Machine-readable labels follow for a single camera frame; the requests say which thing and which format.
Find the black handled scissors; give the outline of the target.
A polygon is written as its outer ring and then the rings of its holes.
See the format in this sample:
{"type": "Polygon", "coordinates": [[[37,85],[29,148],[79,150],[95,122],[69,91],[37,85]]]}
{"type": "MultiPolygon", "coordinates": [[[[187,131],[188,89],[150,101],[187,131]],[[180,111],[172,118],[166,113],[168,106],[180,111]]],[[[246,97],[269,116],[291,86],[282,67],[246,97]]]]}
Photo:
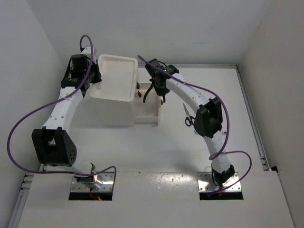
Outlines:
{"type": "Polygon", "coordinates": [[[186,114],[186,118],[185,118],[185,124],[190,127],[190,126],[193,126],[194,125],[194,121],[195,121],[195,118],[193,116],[190,115],[186,105],[183,103],[183,108],[184,108],[184,111],[185,111],[185,114],[186,114]]]}

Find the green handled pliers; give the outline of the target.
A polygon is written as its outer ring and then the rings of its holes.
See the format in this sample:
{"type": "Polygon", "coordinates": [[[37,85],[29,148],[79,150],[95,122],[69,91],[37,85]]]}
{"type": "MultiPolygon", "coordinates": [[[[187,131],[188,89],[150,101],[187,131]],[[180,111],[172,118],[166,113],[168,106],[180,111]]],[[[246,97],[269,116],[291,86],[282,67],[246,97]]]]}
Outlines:
{"type": "Polygon", "coordinates": [[[143,103],[144,103],[144,104],[146,103],[148,94],[149,94],[153,89],[154,89],[154,86],[153,86],[153,84],[151,84],[151,85],[149,86],[149,88],[147,89],[147,91],[145,92],[144,96],[143,96],[143,103]]]}

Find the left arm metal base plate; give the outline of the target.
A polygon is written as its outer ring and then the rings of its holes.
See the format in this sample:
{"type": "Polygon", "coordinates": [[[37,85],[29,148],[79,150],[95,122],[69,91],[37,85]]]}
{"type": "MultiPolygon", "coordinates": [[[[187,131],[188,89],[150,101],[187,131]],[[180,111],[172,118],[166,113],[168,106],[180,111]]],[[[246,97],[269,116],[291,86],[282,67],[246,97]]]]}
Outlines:
{"type": "Polygon", "coordinates": [[[73,193],[110,193],[114,185],[114,172],[103,172],[90,177],[73,176],[70,192],[73,193]]]}

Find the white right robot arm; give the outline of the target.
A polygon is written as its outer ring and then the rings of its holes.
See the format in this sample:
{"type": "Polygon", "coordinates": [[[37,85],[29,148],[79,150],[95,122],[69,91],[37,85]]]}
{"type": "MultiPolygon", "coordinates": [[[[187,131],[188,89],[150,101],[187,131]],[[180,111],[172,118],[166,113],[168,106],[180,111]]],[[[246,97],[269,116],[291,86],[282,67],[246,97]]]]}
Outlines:
{"type": "Polygon", "coordinates": [[[225,154],[228,137],[222,133],[221,99],[210,98],[197,91],[198,87],[189,84],[173,65],[163,66],[157,59],[145,63],[157,95],[165,98],[172,91],[195,113],[192,120],[194,130],[207,145],[213,181],[220,190],[223,189],[223,185],[234,176],[235,169],[225,154]]]}

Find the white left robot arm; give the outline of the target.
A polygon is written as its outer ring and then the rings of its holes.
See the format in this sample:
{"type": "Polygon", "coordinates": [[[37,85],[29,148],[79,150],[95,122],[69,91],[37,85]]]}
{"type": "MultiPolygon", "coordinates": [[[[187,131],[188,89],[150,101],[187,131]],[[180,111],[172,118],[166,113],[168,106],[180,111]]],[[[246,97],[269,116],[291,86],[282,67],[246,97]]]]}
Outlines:
{"type": "Polygon", "coordinates": [[[95,53],[95,48],[86,47],[80,54],[71,56],[61,81],[60,102],[42,128],[33,130],[31,137],[41,164],[69,171],[77,182],[98,191],[102,186],[101,175],[92,174],[95,166],[78,156],[68,134],[76,108],[90,85],[101,81],[95,53]]]}

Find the white bottom drawer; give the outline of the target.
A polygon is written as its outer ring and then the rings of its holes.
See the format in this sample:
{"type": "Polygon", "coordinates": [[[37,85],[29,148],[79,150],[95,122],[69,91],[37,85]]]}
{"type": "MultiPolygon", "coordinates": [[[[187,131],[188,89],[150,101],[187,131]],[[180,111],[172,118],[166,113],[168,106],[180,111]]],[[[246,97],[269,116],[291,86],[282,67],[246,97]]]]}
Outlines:
{"type": "Polygon", "coordinates": [[[154,89],[148,94],[146,103],[143,103],[143,96],[149,86],[150,83],[139,83],[140,89],[136,90],[135,98],[136,98],[136,118],[135,124],[160,124],[161,118],[161,98],[157,96],[154,89]],[[142,93],[142,97],[140,98],[137,92],[140,91],[142,93]]]}

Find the white drawer cabinet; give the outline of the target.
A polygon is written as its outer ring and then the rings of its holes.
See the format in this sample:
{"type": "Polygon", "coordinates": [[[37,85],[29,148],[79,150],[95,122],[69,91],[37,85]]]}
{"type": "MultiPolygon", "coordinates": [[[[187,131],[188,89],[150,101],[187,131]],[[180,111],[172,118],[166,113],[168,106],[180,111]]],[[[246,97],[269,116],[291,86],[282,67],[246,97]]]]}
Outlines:
{"type": "Polygon", "coordinates": [[[102,82],[92,84],[73,117],[73,126],[100,122],[108,127],[133,127],[136,118],[138,61],[132,57],[101,54],[102,82]]]}

